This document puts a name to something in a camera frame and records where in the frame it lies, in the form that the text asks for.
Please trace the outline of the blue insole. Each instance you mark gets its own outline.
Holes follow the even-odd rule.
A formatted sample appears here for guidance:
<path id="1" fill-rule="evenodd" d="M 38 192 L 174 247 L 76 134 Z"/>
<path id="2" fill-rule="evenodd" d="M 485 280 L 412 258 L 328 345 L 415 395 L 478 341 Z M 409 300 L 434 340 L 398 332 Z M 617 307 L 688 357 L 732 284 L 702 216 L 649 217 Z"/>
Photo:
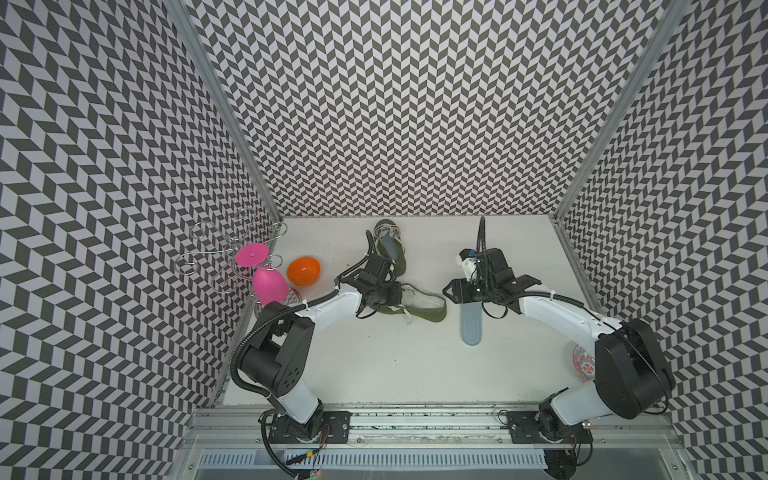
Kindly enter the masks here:
<path id="1" fill-rule="evenodd" d="M 477 346 L 482 340 L 483 309 L 480 302 L 460 306 L 460 337 L 468 346 Z"/>

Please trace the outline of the green shoe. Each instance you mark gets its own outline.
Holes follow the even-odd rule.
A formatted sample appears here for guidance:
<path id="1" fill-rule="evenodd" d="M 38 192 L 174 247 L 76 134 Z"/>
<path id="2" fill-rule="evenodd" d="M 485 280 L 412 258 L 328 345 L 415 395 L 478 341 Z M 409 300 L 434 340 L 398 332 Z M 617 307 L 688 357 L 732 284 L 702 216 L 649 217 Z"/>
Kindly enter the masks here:
<path id="1" fill-rule="evenodd" d="M 393 275 L 401 277 L 407 270 L 407 261 L 398 225 L 390 219 L 380 220 L 375 225 L 373 236 L 377 253 L 391 260 Z"/>
<path id="2" fill-rule="evenodd" d="M 433 292 L 421 290 L 409 283 L 401 284 L 401 298 L 395 305 L 373 307 L 377 313 L 385 315 L 404 315 L 408 322 L 420 318 L 432 323 L 440 323 L 447 316 L 446 299 Z"/>

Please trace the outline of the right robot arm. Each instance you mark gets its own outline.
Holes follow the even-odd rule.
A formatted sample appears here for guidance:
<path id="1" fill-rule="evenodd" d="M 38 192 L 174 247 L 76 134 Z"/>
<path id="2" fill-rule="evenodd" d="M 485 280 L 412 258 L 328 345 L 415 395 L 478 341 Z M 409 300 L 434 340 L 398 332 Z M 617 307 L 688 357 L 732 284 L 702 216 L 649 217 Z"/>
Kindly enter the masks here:
<path id="1" fill-rule="evenodd" d="M 634 419 L 671 400 L 675 380 L 649 324 L 601 315 L 534 277 L 515 275 L 498 248 L 464 249 L 457 263 L 462 277 L 443 290 L 453 303 L 492 303 L 538 320 L 595 361 L 591 381 L 540 403 L 534 421 L 544 441 L 559 443 L 587 420 L 609 415 Z"/>

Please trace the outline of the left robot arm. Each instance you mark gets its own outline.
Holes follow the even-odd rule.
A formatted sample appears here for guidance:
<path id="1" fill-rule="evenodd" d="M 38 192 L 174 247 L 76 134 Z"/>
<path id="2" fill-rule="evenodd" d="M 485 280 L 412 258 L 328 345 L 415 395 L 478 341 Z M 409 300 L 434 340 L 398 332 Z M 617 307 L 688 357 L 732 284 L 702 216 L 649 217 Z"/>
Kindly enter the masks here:
<path id="1" fill-rule="evenodd" d="M 235 349 L 230 378 L 240 389 L 266 399 L 292 435 L 313 440 L 322 429 L 324 405 L 302 375 L 315 331 L 366 308 L 394 306 L 401 299 L 395 262 L 368 253 L 342 272 L 325 295 L 292 306 L 279 302 L 265 306 Z"/>

